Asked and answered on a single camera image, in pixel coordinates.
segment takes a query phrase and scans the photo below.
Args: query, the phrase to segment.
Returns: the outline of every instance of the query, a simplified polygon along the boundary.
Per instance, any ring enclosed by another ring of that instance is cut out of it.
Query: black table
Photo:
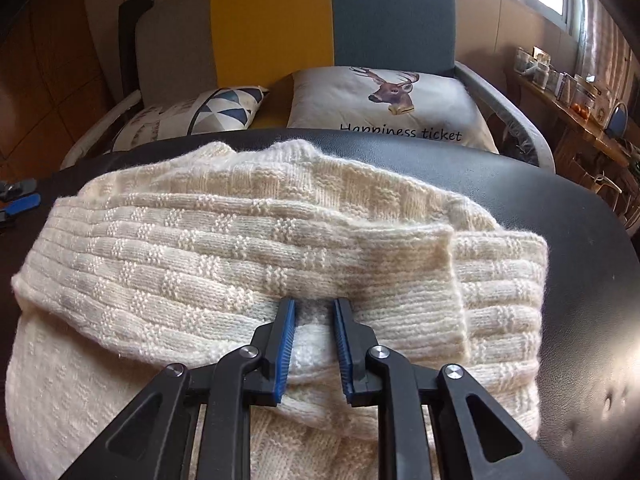
[[[55,197],[73,194],[107,171],[165,160],[213,140],[235,150],[259,150],[278,140],[300,137],[325,153],[460,192],[484,206],[504,227],[545,237],[550,265],[538,377],[539,441],[571,478],[621,479],[623,469],[635,467],[631,462],[640,442],[640,263],[636,253],[598,196],[539,168],[492,153],[356,132],[251,130],[163,140],[82,161],[41,183],[42,206],[0,237],[0,301],[2,315],[9,321],[4,325],[14,330],[18,312],[8,279],[19,269]],[[8,339],[0,334],[1,341]]]

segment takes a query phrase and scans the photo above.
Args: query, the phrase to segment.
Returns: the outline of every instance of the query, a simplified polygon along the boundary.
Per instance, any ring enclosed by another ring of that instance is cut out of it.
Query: sofa armrest
[[[98,140],[100,140],[109,126],[111,126],[123,113],[140,102],[142,102],[142,94],[140,93],[140,90],[136,90],[116,104],[104,115],[104,117],[89,128],[87,133],[80,137],[78,142],[71,147],[65,156],[65,160],[63,160],[60,165],[60,170],[69,168],[80,158],[83,158],[89,152],[89,149],[98,142]]]
[[[556,172],[554,156],[545,137],[516,105],[462,63],[456,62],[455,75],[473,97],[485,102],[506,124],[510,134],[518,139],[518,145],[528,162],[551,173]]]

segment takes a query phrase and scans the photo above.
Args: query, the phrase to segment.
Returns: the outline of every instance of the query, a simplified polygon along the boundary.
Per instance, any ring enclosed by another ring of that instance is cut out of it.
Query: deer head print
[[[373,92],[369,96],[369,101],[373,103],[389,103],[389,111],[392,115],[405,114],[414,109],[414,102],[411,101],[411,90],[414,89],[414,83],[420,79],[420,74],[415,72],[398,73],[398,77],[403,81],[399,83],[389,83],[375,74],[368,68],[351,67],[351,70],[363,77],[369,77],[380,85],[377,92]]]

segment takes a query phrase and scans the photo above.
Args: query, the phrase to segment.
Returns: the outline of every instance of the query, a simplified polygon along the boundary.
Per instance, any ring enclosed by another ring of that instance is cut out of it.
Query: geometric pattern pillow
[[[219,88],[170,107],[141,110],[119,131],[112,152],[187,135],[245,130],[254,120],[268,90],[261,86]]]

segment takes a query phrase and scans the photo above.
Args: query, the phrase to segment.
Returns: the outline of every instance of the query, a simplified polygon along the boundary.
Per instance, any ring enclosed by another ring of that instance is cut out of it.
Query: curtain
[[[577,72],[595,75],[621,98],[625,91],[631,49],[625,37],[599,0],[582,0],[582,27]]]

